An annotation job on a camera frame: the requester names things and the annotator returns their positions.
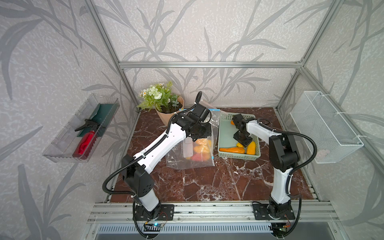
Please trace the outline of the orange yellow mango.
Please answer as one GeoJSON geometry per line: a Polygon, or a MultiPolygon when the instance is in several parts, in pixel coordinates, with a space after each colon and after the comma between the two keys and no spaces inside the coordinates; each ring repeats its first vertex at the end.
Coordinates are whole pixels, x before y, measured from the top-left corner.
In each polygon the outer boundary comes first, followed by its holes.
{"type": "Polygon", "coordinates": [[[211,149],[207,145],[197,145],[194,147],[194,152],[199,154],[208,154],[211,152],[211,149]]]}

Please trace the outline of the red yellow mango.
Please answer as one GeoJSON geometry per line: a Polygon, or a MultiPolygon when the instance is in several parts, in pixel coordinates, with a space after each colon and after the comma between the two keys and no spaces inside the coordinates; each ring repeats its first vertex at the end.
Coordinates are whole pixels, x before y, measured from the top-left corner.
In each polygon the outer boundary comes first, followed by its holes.
{"type": "Polygon", "coordinates": [[[195,162],[204,162],[210,160],[211,158],[212,156],[209,153],[197,153],[191,157],[191,160],[195,162]]]}

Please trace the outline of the clear zip-top bag blue zipper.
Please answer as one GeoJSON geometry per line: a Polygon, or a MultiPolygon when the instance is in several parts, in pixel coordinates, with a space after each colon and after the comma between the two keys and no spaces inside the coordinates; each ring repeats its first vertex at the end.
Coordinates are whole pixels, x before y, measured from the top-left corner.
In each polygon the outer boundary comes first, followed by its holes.
{"type": "Polygon", "coordinates": [[[209,109],[210,114],[206,118],[206,122],[209,120],[210,135],[196,140],[193,143],[193,156],[191,161],[195,165],[195,168],[201,167],[212,167],[214,163],[214,151],[218,140],[219,134],[219,121],[220,121],[220,110],[209,109]]]}

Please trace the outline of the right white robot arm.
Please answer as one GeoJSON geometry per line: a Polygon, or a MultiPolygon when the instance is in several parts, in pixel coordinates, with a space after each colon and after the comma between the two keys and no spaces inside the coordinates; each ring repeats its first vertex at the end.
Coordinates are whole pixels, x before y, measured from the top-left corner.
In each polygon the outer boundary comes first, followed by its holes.
{"type": "Polygon", "coordinates": [[[255,214],[260,214],[263,219],[279,220],[288,217],[289,220],[295,218],[291,199],[291,182],[293,173],[311,163],[317,155],[318,147],[310,137],[295,133],[273,129],[262,123],[262,118],[245,119],[241,114],[232,117],[238,131],[234,134],[234,139],[245,147],[251,144],[251,135],[255,135],[269,145],[270,163],[274,168],[274,185],[270,194],[269,203],[255,207],[255,214]],[[310,158],[298,164],[301,159],[296,144],[295,136],[309,141],[313,147],[310,158]]]}

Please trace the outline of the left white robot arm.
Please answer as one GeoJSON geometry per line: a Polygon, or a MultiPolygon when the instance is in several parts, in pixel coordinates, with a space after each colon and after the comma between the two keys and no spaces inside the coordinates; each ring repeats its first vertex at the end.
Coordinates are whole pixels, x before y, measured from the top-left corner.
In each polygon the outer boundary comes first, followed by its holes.
{"type": "Polygon", "coordinates": [[[150,219],[158,217],[161,203],[153,190],[155,183],[150,176],[151,172],[173,147],[186,138],[195,142],[212,135],[211,124],[205,121],[212,114],[207,107],[200,104],[202,94],[203,92],[198,92],[192,107],[173,114],[167,129],[154,142],[134,156],[125,155],[122,167],[106,178],[102,190],[109,195],[131,195],[134,203],[142,206],[150,219]],[[107,187],[119,174],[123,175],[130,191],[116,191],[107,187]]]}

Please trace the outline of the yellow mango front right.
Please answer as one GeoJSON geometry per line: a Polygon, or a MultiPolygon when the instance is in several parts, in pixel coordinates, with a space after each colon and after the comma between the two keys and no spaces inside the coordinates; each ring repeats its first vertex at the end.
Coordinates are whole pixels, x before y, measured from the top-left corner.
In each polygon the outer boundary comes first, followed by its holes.
{"type": "Polygon", "coordinates": [[[255,155],[256,154],[256,143],[252,141],[248,146],[247,146],[247,155],[255,155]]]}

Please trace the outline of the green plastic basket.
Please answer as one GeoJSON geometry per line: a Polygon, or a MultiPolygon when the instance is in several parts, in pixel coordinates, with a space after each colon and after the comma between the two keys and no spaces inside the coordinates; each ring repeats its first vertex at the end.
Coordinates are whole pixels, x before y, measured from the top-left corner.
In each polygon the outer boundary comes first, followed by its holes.
{"type": "Polygon", "coordinates": [[[237,113],[221,111],[219,119],[218,153],[223,159],[255,161],[261,156],[259,138],[246,134],[235,126],[237,113]]]}

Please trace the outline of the potted white flower plant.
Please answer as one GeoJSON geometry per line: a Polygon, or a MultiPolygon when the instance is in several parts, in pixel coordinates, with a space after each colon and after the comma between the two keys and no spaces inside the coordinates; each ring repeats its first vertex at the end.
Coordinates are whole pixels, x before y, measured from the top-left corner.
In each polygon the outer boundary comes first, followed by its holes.
{"type": "Polygon", "coordinates": [[[184,108],[184,99],[173,92],[173,83],[151,85],[139,93],[142,102],[138,105],[141,110],[156,110],[162,123],[167,126],[171,117],[184,108]]]}

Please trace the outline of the green book in tray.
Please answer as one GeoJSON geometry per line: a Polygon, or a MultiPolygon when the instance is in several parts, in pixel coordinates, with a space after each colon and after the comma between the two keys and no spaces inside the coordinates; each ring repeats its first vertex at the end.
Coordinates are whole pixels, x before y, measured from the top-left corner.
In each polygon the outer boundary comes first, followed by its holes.
{"type": "MultiPolygon", "coordinates": [[[[108,125],[112,121],[116,111],[120,107],[119,104],[98,104],[93,113],[91,114],[90,120],[93,120],[100,124],[97,130],[97,136],[102,137],[108,128],[108,125]]],[[[77,137],[83,137],[83,135],[90,131],[91,128],[85,128],[80,131],[77,137]]]]}

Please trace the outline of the red black pruning shears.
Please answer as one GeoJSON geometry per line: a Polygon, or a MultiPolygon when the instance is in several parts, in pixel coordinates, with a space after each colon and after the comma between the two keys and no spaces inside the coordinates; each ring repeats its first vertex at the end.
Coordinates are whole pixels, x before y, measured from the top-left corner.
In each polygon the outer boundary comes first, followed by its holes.
{"type": "Polygon", "coordinates": [[[84,130],[85,128],[91,128],[89,132],[83,135],[80,143],[75,149],[72,155],[74,158],[86,160],[89,157],[92,147],[98,138],[97,130],[99,129],[99,127],[100,127],[99,123],[90,119],[85,119],[85,124],[75,129],[75,132],[78,132],[78,131],[84,130]]]}

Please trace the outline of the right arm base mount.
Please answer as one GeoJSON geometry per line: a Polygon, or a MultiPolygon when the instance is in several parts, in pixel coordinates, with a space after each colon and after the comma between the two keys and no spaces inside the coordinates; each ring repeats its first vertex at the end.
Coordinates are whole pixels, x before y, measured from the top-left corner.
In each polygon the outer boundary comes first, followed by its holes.
{"type": "Polygon", "coordinates": [[[295,220],[295,214],[291,206],[291,201],[284,204],[276,204],[274,202],[262,204],[260,202],[252,202],[255,220],[295,220]]]}

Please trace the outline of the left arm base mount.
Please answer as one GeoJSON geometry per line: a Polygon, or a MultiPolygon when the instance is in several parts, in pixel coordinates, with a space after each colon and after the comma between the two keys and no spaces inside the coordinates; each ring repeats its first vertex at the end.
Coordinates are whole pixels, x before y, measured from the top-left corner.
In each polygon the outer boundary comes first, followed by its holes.
{"type": "Polygon", "coordinates": [[[175,205],[158,204],[152,211],[148,211],[144,206],[135,205],[133,213],[137,221],[172,221],[175,213],[175,205]]]}

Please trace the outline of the clear wall-mounted tray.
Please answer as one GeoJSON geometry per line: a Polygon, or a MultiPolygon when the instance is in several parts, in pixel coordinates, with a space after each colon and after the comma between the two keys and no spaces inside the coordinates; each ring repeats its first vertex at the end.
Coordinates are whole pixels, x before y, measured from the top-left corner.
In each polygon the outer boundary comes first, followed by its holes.
{"type": "Polygon", "coordinates": [[[43,151],[54,163],[87,163],[120,107],[116,97],[91,94],[43,151]]]}

